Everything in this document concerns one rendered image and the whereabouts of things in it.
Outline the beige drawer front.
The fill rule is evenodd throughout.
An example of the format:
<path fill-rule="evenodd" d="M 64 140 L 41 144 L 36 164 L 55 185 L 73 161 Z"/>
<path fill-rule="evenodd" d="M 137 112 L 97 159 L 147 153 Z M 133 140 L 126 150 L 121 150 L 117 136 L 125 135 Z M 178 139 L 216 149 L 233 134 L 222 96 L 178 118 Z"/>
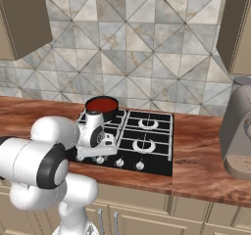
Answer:
<path fill-rule="evenodd" d="M 98 201 L 109 205 L 151 210 L 170 214 L 169 199 L 166 194 L 130 189 L 99 183 Z"/>
<path fill-rule="evenodd" d="M 251 230 L 251 208 L 213 203 L 207 222 L 219 226 Z"/>

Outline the black saucepan with red sauce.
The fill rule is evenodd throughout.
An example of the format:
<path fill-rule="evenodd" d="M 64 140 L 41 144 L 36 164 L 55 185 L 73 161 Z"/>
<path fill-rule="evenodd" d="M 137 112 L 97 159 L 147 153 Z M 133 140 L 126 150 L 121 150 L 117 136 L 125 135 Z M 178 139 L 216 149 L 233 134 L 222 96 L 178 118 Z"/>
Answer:
<path fill-rule="evenodd" d="M 104 121 L 114 119 L 119 111 L 119 102 L 110 96 L 96 96 L 85 103 L 87 111 L 96 111 L 103 114 Z"/>

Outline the white wall socket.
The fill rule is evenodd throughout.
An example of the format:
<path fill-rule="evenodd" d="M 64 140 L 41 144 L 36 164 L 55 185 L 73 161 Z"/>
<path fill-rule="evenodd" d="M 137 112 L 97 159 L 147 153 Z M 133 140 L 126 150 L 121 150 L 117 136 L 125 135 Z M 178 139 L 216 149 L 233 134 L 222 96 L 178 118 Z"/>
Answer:
<path fill-rule="evenodd" d="M 10 77 L 4 67 L 0 67 L 0 82 L 10 83 Z"/>

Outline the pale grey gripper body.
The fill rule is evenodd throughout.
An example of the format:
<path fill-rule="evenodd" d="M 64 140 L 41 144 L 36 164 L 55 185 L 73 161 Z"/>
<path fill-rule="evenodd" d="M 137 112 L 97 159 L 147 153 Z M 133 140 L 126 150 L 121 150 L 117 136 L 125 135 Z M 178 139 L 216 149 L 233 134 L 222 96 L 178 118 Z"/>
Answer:
<path fill-rule="evenodd" d="M 85 158 L 111 156 L 115 155 L 117 152 L 118 150 L 116 146 L 107 146 L 99 148 L 78 147 L 76 157 L 79 161 L 83 161 Z"/>

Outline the beige wall cupboard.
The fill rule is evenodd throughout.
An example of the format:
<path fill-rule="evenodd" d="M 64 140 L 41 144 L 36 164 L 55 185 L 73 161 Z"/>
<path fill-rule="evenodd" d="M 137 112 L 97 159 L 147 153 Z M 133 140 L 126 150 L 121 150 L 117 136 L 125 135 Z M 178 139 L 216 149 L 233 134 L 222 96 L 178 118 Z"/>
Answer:
<path fill-rule="evenodd" d="M 251 0 L 226 0 L 217 50 L 228 73 L 251 75 Z"/>
<path fill-rule="evenodd" d="M 18 60 L 51 41 L 45 0 L 0 0 L 0 60 Z"/>

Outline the beige cupboard door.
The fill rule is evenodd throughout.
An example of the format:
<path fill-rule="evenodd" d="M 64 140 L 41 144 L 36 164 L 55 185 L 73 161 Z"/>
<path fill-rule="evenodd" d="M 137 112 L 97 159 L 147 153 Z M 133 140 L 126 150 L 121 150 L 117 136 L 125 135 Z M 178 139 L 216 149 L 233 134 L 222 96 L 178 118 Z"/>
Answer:
<path fill-rule="evenodd" d="M 105 235 L 112 235 L 111 228 L 110 228 L 110 216 L 109 216 L 109 211 L 108 211 L 108 205 L 104 201 L 97 200 L 93 204 L 87 206 L 85 209 L 86 209 L 86 213 L 89 220 L 96 226 L 96 228 L 99 231 L 99 234 L 100 234 L 100 226 L 99 226 L 99 221 L 98 221 L 98 210 L 102 209 Z M 61 222 L 58 208 L 57 207 L 50 208 L 47 210 L 47 212 L 51 220 L 53 229 L 56 229 L 60 225 L 60 222 Z"/>
<path fill-rule="evenodd" d="M 109 206 L 114 234 L 114 212 L 119 212 L 120 235 L 200 235 L 202 223 L 166 214 Z"/>

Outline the grey coffee machine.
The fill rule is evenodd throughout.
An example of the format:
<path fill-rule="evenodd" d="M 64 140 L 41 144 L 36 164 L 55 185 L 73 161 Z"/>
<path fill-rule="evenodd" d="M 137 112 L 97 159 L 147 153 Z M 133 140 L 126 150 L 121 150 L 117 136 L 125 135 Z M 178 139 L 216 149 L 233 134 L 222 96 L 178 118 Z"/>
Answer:
<path fill-rule="evenodd" d="M 231 176 L 251 181 L 251 78 L 237 76 L 219 131 L 222 160 Z"/>

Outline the black gas hob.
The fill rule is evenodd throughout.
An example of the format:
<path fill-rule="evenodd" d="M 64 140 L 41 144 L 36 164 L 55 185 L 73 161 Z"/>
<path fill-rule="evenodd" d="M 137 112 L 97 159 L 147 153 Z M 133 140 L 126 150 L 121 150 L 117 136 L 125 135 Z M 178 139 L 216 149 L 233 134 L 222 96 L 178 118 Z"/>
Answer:
<path fill-rule="evenodd" d="M 119 110 L 117 116 L 104 124 L 104 130 L 112 134 L 116 140 L 118 152 L 111 156 L 102 156 L 104 163 L 98 164 L 96 159 L 77 159 L 77 150 L 68 152 L 70 162 L 88 165 L 99 165 L 146 172 L 157 175 L 173 175 L 173 130 L 174 116 L 156 112 Z M 124 165 L 116 165 L 118 159 Z M 136 164 L 142 161 L 144 169 L 139 170 Z"/>

